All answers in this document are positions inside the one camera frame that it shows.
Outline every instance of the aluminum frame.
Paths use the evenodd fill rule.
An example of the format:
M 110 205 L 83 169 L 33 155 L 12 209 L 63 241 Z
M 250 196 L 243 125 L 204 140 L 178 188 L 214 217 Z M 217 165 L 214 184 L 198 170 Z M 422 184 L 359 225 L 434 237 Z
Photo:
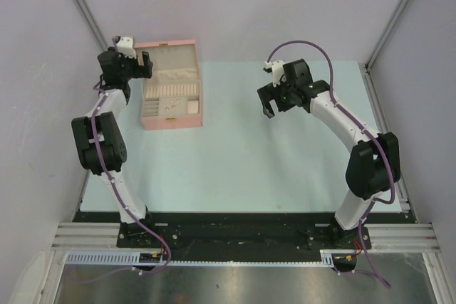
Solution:
M 47 276 L 40 304 L 52 304 L 56 298 L 58 284 L 68 256 L 71 263 L 125 266 L 125 258 L 114 258 L 120 254 L 135 256 L 138 252 L 157 252 L 156 249 L 117 248 L 120 224 L 62 223 L 51 247 L 52 264 Z M 443 263 L 440 247 L 431 224 L 366 224 L 372 243 L 371 253 L 421 253 L 439 304 L 455 303 L 452 285 L 447 281 L 447 271 Z M 183 263 L 172 266 L 229 266 L 229 267 L 332 267 L 328 262 L 331 253 L 353 253 L 353 250 L 321 250 L 322 262 L 316 263 Z
M 377 41 L 377 44 L 375 45 L 371 55 L 369 56 L 369 59 L 366 62 L 366 67 L 368 70 L 371 70 L 373 65 L 377 61 L 378 55 L 385 47 L 391 34 L 394 32 L 396 25 L 398 24 L 400 18 L 404 14 L 404 11 L 407 9 L 407 6 L 409 3 L 410 3 L 410 0 L 400 0 L 398 2 L 398 5 L 396 5 L 396 7 L 393 11 L 393 14 L 390 17 L 390 20 L 386 24 L 385 29 L 383 30 L 382 34 L 380 35 L 380 38 Z
M 377 124 L 378 129 L 381 132 L 389 132 L 388 123 L 386 122 L 385 114 L 380 106 L 380 101 L 378 99 L 377 92 L 372 81 L 372 72 L 369 71 L 365 66 L 360 65 L 361 75 L 363 77 L 364 86 L 366 88 L 370 106 L 373 111 L 373 116 L 375 123 Z M 408 196 L 407 186 L 405 185 L 403 177 L 399 179 L 396 183 L 396 190 L 398 193 L 398 198 L 400 202 L 400 208 L 403 213 L 412 211 L 415 215 L 415 218 L 419 221 L 417 213 L 413 211 L 413 205 L 410 204 L 411 200 Z

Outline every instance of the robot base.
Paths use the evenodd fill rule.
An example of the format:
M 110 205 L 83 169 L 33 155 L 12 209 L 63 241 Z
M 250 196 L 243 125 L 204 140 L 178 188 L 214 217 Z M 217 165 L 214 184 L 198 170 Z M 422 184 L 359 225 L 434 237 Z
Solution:
M 350 231 L 335 229 L 333 225 L 324 227 L 310 226 L 306 229 L 307 246 L 311 250 L 319 249 L 356 249 L 355 241 L 361 245 L 358 228 Z M 369 231 L 363 227 L 363 242 L 371 249 Z
M 146 210 L 145 218 L 140 220 L 142 224 L 164 238 L 172 248 L 177 244 L 176 237 L 180 235 L 178 229 L 169 226 L 156 226 L 152 215 Z M 117 236 L 118 248 L 162 248 L 161 243 L 136 223 L 127 224 L 122 222 Z

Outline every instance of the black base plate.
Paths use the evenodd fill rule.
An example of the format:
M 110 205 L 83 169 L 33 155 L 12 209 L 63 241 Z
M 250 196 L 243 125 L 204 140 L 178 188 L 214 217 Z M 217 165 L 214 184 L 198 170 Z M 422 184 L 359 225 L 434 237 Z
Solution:
M 151 230 L 154 231 L 154 233 L 157 233 L 159 236 L 163 237 L 170 248 L 173 248 L 177 245 L 177 237 L 179 234 L 177 227 L 164 227 L 161 229 L 152 227 Z M 118 248 L 160 248 L 161 243 L 146 231 L 142 230 L 139 232 L 128 233 L 128 230 L 125 228 L 125 226 L 120 225 L 116 246 Z
M 358 235 L 358 229 L 355 229 L 339 239 L 334 239 L 328 234 L 328 227 L 312 227 L 309 226 L 306 230 L 307 246 L 311 250 L 315 249 L 357 249 L 355 241 L 361 245 Z M 371 249 L 371 238 L 369 231 L 363 227 L 363 242 L 367 249 Z

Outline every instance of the metal floor panel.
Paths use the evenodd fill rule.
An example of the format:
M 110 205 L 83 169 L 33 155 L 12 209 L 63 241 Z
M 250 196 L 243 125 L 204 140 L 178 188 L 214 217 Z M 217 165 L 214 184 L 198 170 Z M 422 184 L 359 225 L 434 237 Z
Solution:
M 436 303 L 421 254 L 377 254 L 373 260 L 392 290 L 371 276 L 279 267 L 174 266 L 157 275 L 126 271 L 82 285 L 68 273 L 86 280 L 117 266 L 66 266 L 55 304 Z M 357 268 L 370 269 L 364 257 Z

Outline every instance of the metal corner post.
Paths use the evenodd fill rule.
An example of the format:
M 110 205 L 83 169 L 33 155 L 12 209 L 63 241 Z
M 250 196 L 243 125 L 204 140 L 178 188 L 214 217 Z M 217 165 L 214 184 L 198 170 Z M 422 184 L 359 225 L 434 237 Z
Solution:
M 383 32 L 380 36 L 380 39 L 378 39 L 377 44 L 375 45 L 375 48 L 373 49 L 371 55 L 369 56 L 369 59 L 366 62 L 366 68 L 368 70 L 372 69 L 373 65 L 375 64 L 375 62 L 377 60 L 378 55 L 383 50 L 383 47 L 385 46 L 385 44 L 388 42 L 388 39 L 390 38 L 391 33 L 394 31 L 394 28 L 396 27 L 400 18 L 405 13 L 405 10 L 409 3 L 410 3 L 410 0 L 400 0 L 398 2 L 398 5 L 394 9 L 393 14 L 390 17 L 390 20 L 386 24 L 386 27 L 383 30 Z
M 100 28 L 92 15 L 92 12 L 88 8 L 86 0 L 74 0 L 76 7 L 80 11 L 81 15 L 83 16 L 84 21 L 87 23 L 90 32 L 92 33 L 98 47 L 101 51 L 104 51 L 108 48 L 108 44 L 101 33 Z
M 386 122 L 385 114 L 383 113 L 382 107 L 380 105 L 380 100 L 378 99 L 377 92 L 375 91 L 375 87 L 372 81 L 372 71 L 367 70 L 367 68 L 360 63 L 359 65 L 361 70 L 361 75 L 363 76 L 364 86 L 366 88 L 366 92 L 368 94 L 370 106 L 373 111 L 373 116 L 375 118 L 375 123 L 377 124 L 378 129 L 381 132 L 388 132 L 388 123 Z M 408 195 L 408 190 L 405 185 L 404 179 L 401 178 L 397 185 L 400 207 L 403 212 L 409 212 L 413 210 L 413 206 L 410 205 L 411 200 Z M 418 219 L 417 214 L 413 211 L 415 218 Z

